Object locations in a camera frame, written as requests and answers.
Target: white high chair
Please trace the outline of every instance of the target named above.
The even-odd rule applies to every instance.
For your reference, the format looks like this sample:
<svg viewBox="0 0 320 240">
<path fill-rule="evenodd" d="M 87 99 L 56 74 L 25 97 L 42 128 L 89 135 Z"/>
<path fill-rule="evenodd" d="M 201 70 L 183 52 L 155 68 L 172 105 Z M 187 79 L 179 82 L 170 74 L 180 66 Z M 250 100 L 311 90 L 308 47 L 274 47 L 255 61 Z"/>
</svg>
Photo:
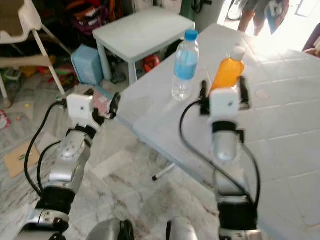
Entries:
<svg viewBox="0 0 320 240">
<path fill-rule="evenodd" d="M 20 36 L 10 36 L 6 31 L 0 29 L 0 44 L 15 44 L 21 43 L 27 40 L 29 33 L 32 32 L 36 43 L 38 44 L 42 55 L 28 56 L 28 57 L 15 57 L 4 58 L 0 57 L 0 69 L 8 67 L 21 67 L 21 66 L 44 66 L 48 67 L 53 79 L 59 91 L 62 95 L 65 95 L 65 90 L 62 87 L 57 73 L 50 62 L 48 54 L 45 50 L 43 43 L 38 35 L 39 30 L 43 29 L 51 38 L 58 42 L 58 44 L 70 55 L 70 51 L 60 42 L 41 22 L 41 18 L 35 8 L 32 0 L 24 0 L 23 6 L 18 10 L 18 17 L 23 30 Z M 8 94 L 0 74 L 0 88 L 4 99 L 4 107 L 9 108 L 12 103 L 8 99 Z"/>
</svg>

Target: blue bottle cap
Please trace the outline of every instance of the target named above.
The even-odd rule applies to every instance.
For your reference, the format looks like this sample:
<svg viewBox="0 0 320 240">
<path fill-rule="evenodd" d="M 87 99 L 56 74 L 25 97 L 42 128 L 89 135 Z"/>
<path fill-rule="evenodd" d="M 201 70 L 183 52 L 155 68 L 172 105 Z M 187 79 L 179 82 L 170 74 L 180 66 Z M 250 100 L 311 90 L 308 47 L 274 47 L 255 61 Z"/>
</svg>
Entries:
<svg viewBox="0 0 320 240">
<path fill-rule="evenodd" d="M 198 37 L 198 31 L 197 30 L 187 30 L 184 34 L 184 39 L 187 41 L 194 41 Z"/>
</svg>

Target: orange liquid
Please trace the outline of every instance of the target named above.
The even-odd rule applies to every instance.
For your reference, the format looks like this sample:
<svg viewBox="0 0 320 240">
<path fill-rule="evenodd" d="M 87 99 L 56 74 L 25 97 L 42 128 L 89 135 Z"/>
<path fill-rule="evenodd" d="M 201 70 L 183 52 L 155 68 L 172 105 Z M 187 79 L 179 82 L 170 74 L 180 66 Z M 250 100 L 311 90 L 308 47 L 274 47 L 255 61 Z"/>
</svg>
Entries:
<svg viewBox="0 0 320 240">
<path fill-rule="evenodd" d="M 245 69 L 242 61 L 226 58 L 220 63 L 219 69 L 213 81 L 210 93 L 217 88 L 231 88 L 236 85 L 238 78 Z"/>
</svg>

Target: shorts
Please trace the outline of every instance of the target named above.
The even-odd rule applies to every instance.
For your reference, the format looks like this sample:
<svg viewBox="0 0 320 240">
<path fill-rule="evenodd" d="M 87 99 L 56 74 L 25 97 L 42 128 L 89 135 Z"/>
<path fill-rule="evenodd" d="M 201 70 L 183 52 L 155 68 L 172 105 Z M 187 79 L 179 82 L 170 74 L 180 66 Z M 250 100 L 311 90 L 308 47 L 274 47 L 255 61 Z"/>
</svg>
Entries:
<svg viewBox="0 0 320 240">
<path fill-rule="evenodd" d="M 260 19 L 265 19 L 265 9 L 271 0 L 248 0 L 243 10 L 254 11 L 255 16 Z"/>
</svg>

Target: white table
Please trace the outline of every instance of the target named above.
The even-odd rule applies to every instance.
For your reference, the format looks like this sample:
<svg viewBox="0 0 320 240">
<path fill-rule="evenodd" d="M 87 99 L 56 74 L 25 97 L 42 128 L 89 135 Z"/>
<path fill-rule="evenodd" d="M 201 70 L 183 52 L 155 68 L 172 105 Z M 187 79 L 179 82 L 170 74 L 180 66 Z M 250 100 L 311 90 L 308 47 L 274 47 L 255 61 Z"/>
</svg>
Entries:
<svg viewBox="0 0 320 240">
<path fill-rule="evenodd" d="M 197 98 L 201 80 L 213 79 L 220 61 L 240 44 L 246 48 L 243 75 L 253 107 L 240 112 L 238 122 L 260 165 L 259 226 L 277 240 L 319 240 L 320 59 L 278 50 L 271 42 L 218 25 L 202 32 L 198 42 L 200 59 L 188 101 L 172 99 L 171 56 L 122 93 L 117 119 L 200 183 L 212 185 L 212 171 L 181 143 L 178 124 L 187 104 Z M 197 108 L 187 114 L 184 130 L 213 157 L 211 128 Z M 255 190 L 254 169 L 244 154 L 241 163 Z"/>
<path fill-rule="evenodd" d="M 150 7 L 93 31 L 103 75 L 112 78 L 105 48 L 129 65 L 130 85 L 137 81 L 136 62 L 184 36 L 195 23 L 160 7 Z"/>
</svg>

